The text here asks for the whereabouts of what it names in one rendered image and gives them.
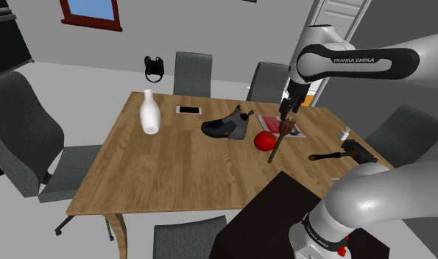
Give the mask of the red and white magazine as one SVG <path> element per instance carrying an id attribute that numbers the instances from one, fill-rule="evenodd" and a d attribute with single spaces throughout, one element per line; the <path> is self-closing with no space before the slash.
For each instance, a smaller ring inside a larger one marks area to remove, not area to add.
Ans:
<path id="1" fill-rule="evenodd" d="M 281 123 L 279 116 L 265 116 L 265 115 L 257 115 L 259 124 L 261 125 L 263 131 L 267 131 L 272 133 L 276 138 L 280 136 L 279 126 Z M 296 137 L 296 138 L 305 138 L 306 135 L 303 131 L 295 124 L 292 127 L 292 130 L 286 134 L 286 137 Z"/>

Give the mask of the grey dining chair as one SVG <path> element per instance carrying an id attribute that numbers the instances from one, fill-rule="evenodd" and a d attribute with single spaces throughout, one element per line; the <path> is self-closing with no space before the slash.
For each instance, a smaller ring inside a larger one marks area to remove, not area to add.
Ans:
<path id="1" fill-rule="evenodd" d="M 173 94 L 210 98 L 212 65 L 210 54 L 176 52 Z"/>
<path id="2" fill-rule="evenodd" d="M 402 104 L 365 142 L 395 168 L 404 166 L 438 142 L 438 118 Z"/>
<path id="3" fill-rule="evenodd" d="M 288 65 L 260 62 L 255 69 L 246 100 L 280 104 L 289 71 Z"/>
<path id="4" fill-rule="evenodd" d="M 209 259 L 225 216 L 182 224 L 154 226 L 153 259 Z"/>

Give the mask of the brown wooden brush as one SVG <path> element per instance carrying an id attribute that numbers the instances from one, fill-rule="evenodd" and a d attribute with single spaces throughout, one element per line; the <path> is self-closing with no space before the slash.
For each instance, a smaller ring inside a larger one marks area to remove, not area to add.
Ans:
<path id="1" fill-rule="evenodd" d="M 284 120 L 282 120 L 280 122 L 280 125 L 279 125 L 279 133 L 280 133 L 280 135 L 279 135 L 279 137 L 277 139 L 275 147 L 272 150 L 271 155 L 269 156 L 268 163 L 271 163 L 273 161 L 273 158 L 274 158 L 274 156 L 275 156 L 275 154 L 276 154 L 276 152 L 277 152 L 277 150 L 278 150 L 278 148 L 280 146 L 280 143 L 282 142 L 284 136 L 291 132 L 291 130 L 293 129 L 295 124 L 296 124 L 296 121 L 293 118 L 286 118 L 286 119 L 284 119 Z"/>

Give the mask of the red tomato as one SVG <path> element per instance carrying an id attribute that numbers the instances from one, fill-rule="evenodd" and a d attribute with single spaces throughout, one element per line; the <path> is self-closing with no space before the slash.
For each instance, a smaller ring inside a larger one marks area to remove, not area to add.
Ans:
<path id="1" fill-rule="evenodd" d="M 277 143 L 277 138 L 268 131 L 259 132 L 254 138 L 255 147 L 263 152 L 273 150 Z"/>

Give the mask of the dark grey shoe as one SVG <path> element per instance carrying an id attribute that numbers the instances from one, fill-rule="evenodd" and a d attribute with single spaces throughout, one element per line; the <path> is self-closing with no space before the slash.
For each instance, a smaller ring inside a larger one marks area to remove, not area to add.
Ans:
<path id="1" fill-rule="evenodd" d="M 243 140 L 247 133 L 250 116 L 253 113 L 253 110 L 249 113 L 242 113 L 241 107 L 237 105 L 230 115 L 221 119 L 203 122 L 201 130 L 205 135 L 212 138 Z"/>

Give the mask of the white-framed black phone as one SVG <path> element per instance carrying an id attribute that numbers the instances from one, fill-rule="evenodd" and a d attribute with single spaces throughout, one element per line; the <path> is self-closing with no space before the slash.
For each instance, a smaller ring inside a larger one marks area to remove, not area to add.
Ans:
<path id="1" fill-rule="evenodd" d="M 176 113 L 201 115 L 202 109 L 200 107 L 176 106 Z"/>

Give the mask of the white door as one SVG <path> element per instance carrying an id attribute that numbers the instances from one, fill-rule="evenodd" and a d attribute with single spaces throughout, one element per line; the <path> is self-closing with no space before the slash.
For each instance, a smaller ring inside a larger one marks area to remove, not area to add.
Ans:
<path id="1" fill-rule="evenodd" d="M 305 25 L 330 24 L 349 42 L 372 0 L 314 0 Z"/>

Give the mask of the dark robot stand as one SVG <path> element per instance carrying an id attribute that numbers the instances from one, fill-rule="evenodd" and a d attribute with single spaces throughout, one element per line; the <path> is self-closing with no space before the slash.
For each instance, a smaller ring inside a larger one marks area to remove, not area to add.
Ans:
<path id="1" fill-rule="evenodd" d="M 295 259 L 289 228 L 319 202 L 281 171 L 220 231 L 209 259 Z"/>

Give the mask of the wooden dining table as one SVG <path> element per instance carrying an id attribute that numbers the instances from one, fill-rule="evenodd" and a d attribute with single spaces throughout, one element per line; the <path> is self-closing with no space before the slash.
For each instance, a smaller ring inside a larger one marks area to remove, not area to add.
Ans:
<path id="1" fill-rule="evenodd" d="M 128 213 L 241 209 L 281 171 L 324 196 L 333 178 L 355 165 L 349 157 L 308 159 L 340 149 L 345 124 L 325 107 L 301 107 L 294 120 L 306 137 L 282 140 L 268 163 L 270 154 L 253 143 L 261 131 L 256 116 L 277 115 L 277 104 L 158 93 L 160 130 L 147 135 L 139 118 L 143 99 L 141 92 L 130 94 L 67 209 L 70 216 L 104 216 L 116 234 L 120 259 L 127 259 Z M 224 118 L 237 105 L 242 113 L 254 111 L 245 139 L 202 132 L 203 122 Z M 176 113 L 176 106 L 200 107 L 202 114 Z"/>

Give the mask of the white vase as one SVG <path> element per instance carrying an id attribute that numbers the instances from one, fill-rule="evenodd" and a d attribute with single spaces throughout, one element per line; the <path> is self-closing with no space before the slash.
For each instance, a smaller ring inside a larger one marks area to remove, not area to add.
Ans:
<path id="1" fill-rule="evenodd" d="M 144 90 L 144 100 L 140 107 L 140 120 L 143 131 L 147 135 L 154 135 L 160 129 L 160 110 L 153 99 L 153 91 Z"/>

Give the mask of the black bag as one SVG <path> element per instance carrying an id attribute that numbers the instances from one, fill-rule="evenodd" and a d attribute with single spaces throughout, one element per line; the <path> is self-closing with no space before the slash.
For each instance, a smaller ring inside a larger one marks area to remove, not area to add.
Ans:
<path id="1" fill-rule="evenodd" d="M 144 58 L 144 64 L 145 64 L 145 77 L 146 79 L 151 83 L 158 83 L 163 79 L 163 75 L 165 73 L 164 71 L 164 64 L 163 60 L 160 57 L 156 57 L 155 60 L 152 60 L 150 56 L 146 56 Z M 158 75 L 159 79 L 156 81 L 152 81 L 149 78 L 149 75 Z"/>

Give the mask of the red-framed window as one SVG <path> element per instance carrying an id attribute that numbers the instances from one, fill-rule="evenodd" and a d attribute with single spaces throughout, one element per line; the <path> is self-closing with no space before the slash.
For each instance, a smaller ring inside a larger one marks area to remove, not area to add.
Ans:
<path id="1" fill-rule="evenodd" d="M 63 24 L 121 32 L 117 0 L 59 0 Z"/>

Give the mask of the black cabinet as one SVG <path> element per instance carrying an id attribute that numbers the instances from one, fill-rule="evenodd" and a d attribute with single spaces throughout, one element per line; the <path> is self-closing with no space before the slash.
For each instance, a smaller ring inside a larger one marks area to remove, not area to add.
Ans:
<path id="1" fill-rule="evenodd" d="M 0 75 L 34 62 L 16 18 L 7 0 L 0 0 Z"/>

